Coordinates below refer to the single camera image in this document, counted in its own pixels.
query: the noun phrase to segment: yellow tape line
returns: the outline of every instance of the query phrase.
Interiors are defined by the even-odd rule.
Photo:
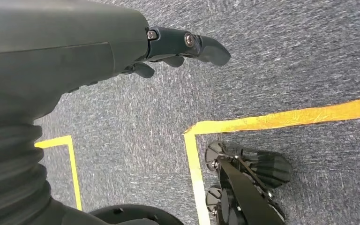
[[[35,147],[42,148],[42,149],[56,147],[56,146],[60,146],[60,145],[68,146],[69,160],[71,163],[72,182],[74,183],[76,208],[78,210],[82,210],[81,192],[79,191],[78,174],[76,172],[75,152],[74,152],[74,146],[72,144],[72,137],[70,135],[68,135],[68,136],[64,136],[64,137],[58,137],[58,138],[54,138],[51,140],[46,140],[46,141],[35,143]]]
[[[201,166],[199,163],[196,135],[225,133],[247,130],[264,130],[288,126],[322,123],[360,118],[360,100],[318,108],[307,108],[278,112],[264,116],[246,117],[225,121],[201,121],[184,134],[187,157],[193,183],[195,204],[200,225],[210,225],[205,203]]]

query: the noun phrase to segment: gray carpet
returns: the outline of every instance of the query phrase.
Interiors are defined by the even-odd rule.
[[[66,94],[38,121],[43,139],[72,135],[83,208],[143,203],[196,225],[182,134],[225,120],[360,99],[360,1],[117,0],[150,25],[220,40],[225,67],[152,64],[151,79],[121,75]],[[201,135],[284,153],[290,184],[277,201],[292,225],[360,224],[360,120]],[[53,195],[75,206],[68,153],[46,151]],[[217,178],[203,168],[205,187]]]

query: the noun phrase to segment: floor marking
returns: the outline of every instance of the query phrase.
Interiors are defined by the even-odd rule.
[[[69,160],[71,163],[72,182],[74,184],[76,208],[78,210],[82,210],[81,193],[79,191],[78,174],[76,172],[75,152],[74,152],[74,146],[72,144],[72,137],[68,135],[68,136],[58,137],[58,138],[35,143],[35,147],[42,149],[61,146],[61,145],[68,146]]]
[[[196,123],[184,133],[184,142],[186,145],[199,224],[210,225],[210,218],[205,203],[205,188],[203,186],[201,165],[199,163],[196,135],[274,129],[354,119],[360,119],[360,100],[339,105],[278,112],[264,116],[224,121],[208,120]]]

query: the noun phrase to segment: caster wheel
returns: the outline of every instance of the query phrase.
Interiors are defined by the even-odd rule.
[[[159,225],[184,225],[172,214],[155,207],[145,205],[116,205],[102,208],[90,214],[108,224],[119,224],[135,219],[149,219]]]
[[[221,199],[221,188],[219,186],[212,186],[206,193],[206,206],[208,211],[214,216],[217,213],[217,206]]]
[[[225,145],[220,141],[214,141],[208,145],[205,151],[205,164],[210,171],[217,170],[216,159],[220,155],[225,155]]]

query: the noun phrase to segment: black mechanical leg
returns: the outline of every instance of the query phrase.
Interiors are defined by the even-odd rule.
[[[206,149],[206,166],[220,180],[206,194],[208,210],[218,225],[284,225],[272,190],[290,181],[291,165],[276,152],[239,150],[232,154],[219,141]]]

